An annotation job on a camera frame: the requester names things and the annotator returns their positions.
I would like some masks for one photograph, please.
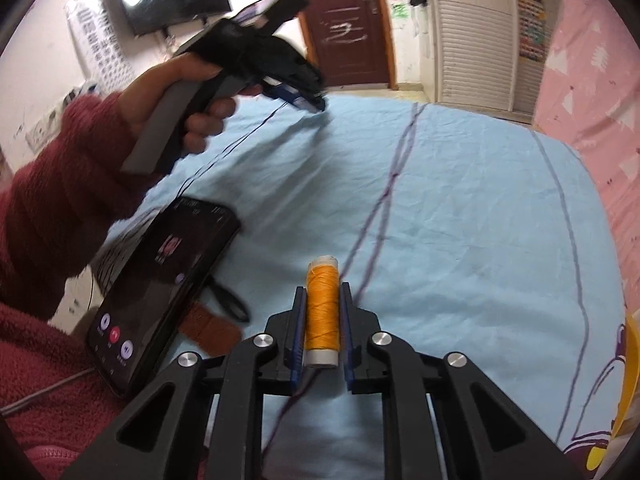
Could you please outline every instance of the white spool end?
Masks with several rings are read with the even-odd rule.
[[[315,269],[322,265],[331,265],[334,269],[338,269],[338,260],[333,256],[318,256],[309,264],[309,270]]]
[[[308,368],[337,368],[339,359],[337,350],[318,349],[305,352],[305,366]]]

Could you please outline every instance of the metal pivot bolt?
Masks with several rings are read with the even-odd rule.
[[[460,352],[452,352],[447,356],[447,363],[454,368],[462,368],[466,365],[466,355]]]
[[[184,366],[188,368],[193,366],[198,362],[198,355],[194,354],[194,352],[185,352],[184,354],[178,355],[178,364],[180,366]]]
[[[393,341],[391,334],[386,332],[376,332],[373,336],[371,336],[371,340],[374,345],[378,346],[386,346]]]
[[[273,344],[273,337],[269,334],[258,334],[254,337],[254,345],[258,348],[267,348]]]

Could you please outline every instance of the red fleece sleeve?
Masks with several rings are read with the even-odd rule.
[[[117,109],[85,96],[65,111],[59,136],[0,195],[0,300],[41,319],[56,311],[109,227],[136,211],[156,181],[119,171],[134,138]]]

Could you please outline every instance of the door handle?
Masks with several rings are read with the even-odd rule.
[[[369,3],[369,9],[371,10],[372,14],[377,14],[378,11],[378,0],[363,0],[363,2],[368,2]]]

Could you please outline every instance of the light blue bedsheet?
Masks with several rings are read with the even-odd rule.
[[[309,261],[332,254],[346,262],[413,106],[332,96],[324,114],[285,107],[222,157],[278,107],[243,101],[226,133],[178,163],[136,217],[112,229],[100,258],[112,258],[113,268],[103,278],[116,276],[140,222],[216,161],[186,194],[227,204],[241,218],[244,230],[217,276],[251,307],[245,335],[260,332],[271,314],[290,308]],[[585,434],[606,442],[622,387],[623,297],[606,215],[577,155],[526,128],[429,105],[391,199],[346,277],[356,294],[386,209],[388,230],[361,306],[417,351],[469,355],[561,449]],[[194,345],[179,336],[170,357],[187,349]],[[265,437],[281,404],[266,399]],[[265,473],[375,480],[382,461],[379,399],[348,395],[342,372],[328,372],[287,415]]]

